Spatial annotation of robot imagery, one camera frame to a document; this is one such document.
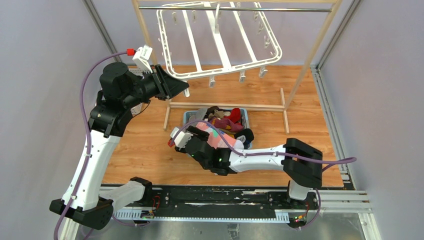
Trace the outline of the pink patterned sock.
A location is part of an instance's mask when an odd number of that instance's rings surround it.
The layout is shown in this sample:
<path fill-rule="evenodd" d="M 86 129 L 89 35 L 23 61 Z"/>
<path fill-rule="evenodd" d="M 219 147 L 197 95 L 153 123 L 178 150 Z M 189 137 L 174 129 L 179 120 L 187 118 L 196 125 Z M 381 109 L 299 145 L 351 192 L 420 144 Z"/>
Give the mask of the pink patterned sock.
<path fill-rule="evenodd" d="M 195 125 L 196 128 L 209 133 L 207 143 L 213 148 L 228 148 L 229 146 L 221 138 L 220 135 L 228 142 L 228 144 L 234 149 L 244 149 L 245 146 L 242 141 L 235 139 L 234 137 L 228 135 L 227 133 L 221 130 L 215 130 L 209 123 L 198 122 Z"/>

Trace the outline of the white plastic clip hanger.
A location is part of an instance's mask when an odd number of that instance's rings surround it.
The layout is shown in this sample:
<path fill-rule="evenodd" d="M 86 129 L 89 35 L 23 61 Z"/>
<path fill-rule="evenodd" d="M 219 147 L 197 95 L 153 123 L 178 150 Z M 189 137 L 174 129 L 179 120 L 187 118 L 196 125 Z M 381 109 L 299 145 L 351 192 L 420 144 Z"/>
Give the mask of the white plastic clip hanger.
<path fill-rule="evenodd" d="M 245 71 L 259 68 L 259 76 L 263 77 L 267 72 L 266 66 L 278 62 L 282 56 L 283 51 L 280 47 L 274 32 L 272 31 L 270 24 L 265 16 L 267 9 L 263 8 L 259 2 L 254 2 L 253 7 L 247 7 L 246 11 L 253 12 L 254 19 L 259 23 L 259 32 L 264 32 L 264 47 L 272 47 L 271 56 L 265 59 L 258 59 L 254 53 L 252 44 L 248 39 L 246 30 L 243 27 L 243 24 L 240 19 L 241 12 L 244 8 L 240 7 L 238 3 L 231 2 L 229 7 L 223 7 L 219 2 L 183 2 L 178 4 L 166 4 L 160 6 L 156 11 L 159 32 L 160 32 L 160 41 L 162 44 L 162 55 L 165 59 L 165 65 L 167 72 L 174 78 L 177 78 L 181 81 L 187 82 L 191 79 L 198 78 L 209 78 L 209 86 L 214 87 L 215 85 L 215 76 L 239 73 L 239 81 L 242 83 L 245 80 Z M 171 10 L 173 14 L 177 11 L 182 12 L 183 22 L 186 27 L 189 44 L 191 47 L 191 52 L 193 54 L 194 63 L 196 70 L 187 73 L 178 73 L 175 71 L 172 63 L 172 52 L 170 50 L 170 41 L 166 32 L 166 22 L 163 18 L 163 12 L 166 10 Z M 201 67 L 199 59 L 199 47 L 195 43 L 194 34 L 191 28 L 188 11 L 205 11 L 206 17 L 209 21 L 210 30 L 212 34 L 212 39 L 215 44 L 219 59 L 221 60 L 222 66 L 220 68 L 213 68 L 210 70 L 204 70 Z M 242 43 L 245 46 L 245 49 L 250 57 L 250 61 L 243 64 L 233 65 L 230 62 L 228 51 L 224 45 L 221 32 L 219 30 L 219 17 L 222 11 L 230 11 L 235 18 L 236 30 L 239 31 L 242 38 Z"/>

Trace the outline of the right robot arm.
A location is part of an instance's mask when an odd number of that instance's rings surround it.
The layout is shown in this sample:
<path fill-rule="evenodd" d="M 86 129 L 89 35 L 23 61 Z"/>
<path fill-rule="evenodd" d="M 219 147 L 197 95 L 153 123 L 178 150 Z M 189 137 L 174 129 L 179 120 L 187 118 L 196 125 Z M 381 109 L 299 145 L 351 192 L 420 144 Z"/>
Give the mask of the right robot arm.
<path fill-rule="evenodd" d="M 209 135 L 201 130 L 179 133 L 176 149 L 219 176 L 253 170 L 285 172 L 291 178 L 285 200 L 294 209 L 306 202 L 309 190 L 322 186 L 323 153 L 297 138 L 271 148 L 235 149 L 211 146 Z"/>

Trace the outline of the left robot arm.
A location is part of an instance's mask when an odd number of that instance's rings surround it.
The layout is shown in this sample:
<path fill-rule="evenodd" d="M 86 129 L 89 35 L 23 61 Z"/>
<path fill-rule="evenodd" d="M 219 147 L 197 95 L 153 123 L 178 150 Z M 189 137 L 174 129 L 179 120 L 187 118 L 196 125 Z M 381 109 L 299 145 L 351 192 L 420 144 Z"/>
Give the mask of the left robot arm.
<path fill-rule="evenodd" d="M 103 229 L 113 214 L 128 204 L 137 202 L 145 207 L 154 199 L 152 183 L 140 177 L 100 193 L 110 158 L 133 118 L 132 108 L 151 98 L 172 99 L 189 87 L 160 65 L 136 75 L 122 62 L 105 66 L 99 82 L 96 106 L 83 118 L 86 142 L 77 170 L 62 198 L 49 207 L 51 212 L 94 230 Z"/>

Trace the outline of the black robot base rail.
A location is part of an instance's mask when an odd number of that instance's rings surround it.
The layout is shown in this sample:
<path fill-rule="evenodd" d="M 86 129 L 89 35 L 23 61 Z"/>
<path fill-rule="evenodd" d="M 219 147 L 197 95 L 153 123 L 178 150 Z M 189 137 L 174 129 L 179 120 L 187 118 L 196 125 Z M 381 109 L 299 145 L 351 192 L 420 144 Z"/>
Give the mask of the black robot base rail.
<path fill-rule="evenodd" d="M 145 200 L 127 204 L 113 216 L 135 223 L 218 222 L 309 226 L 324 214 L 370 214 L 364 191 L 311 190 L 306 200 L 290 200 L 287 187 L 154 185 Z"/>

